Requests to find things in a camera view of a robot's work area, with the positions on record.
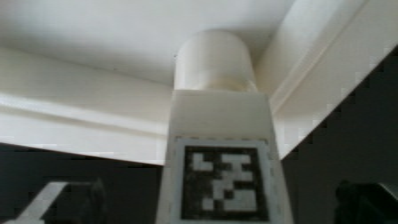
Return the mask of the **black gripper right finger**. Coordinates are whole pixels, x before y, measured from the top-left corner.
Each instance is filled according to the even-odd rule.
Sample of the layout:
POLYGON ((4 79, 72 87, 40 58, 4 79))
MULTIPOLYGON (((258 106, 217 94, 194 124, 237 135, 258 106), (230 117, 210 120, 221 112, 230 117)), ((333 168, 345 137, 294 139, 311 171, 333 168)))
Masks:
POLYGON ((398 224, 398 185, 342 181, 334 224, 398 224))

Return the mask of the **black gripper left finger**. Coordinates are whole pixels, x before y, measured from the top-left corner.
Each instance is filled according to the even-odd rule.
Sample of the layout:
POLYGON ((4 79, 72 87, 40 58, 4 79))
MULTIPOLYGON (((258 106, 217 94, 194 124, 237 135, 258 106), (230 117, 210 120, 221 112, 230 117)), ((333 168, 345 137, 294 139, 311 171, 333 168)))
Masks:
POLYGON ((100 180, 52 181, 6 224, 107 224, 105 199, 100 180))

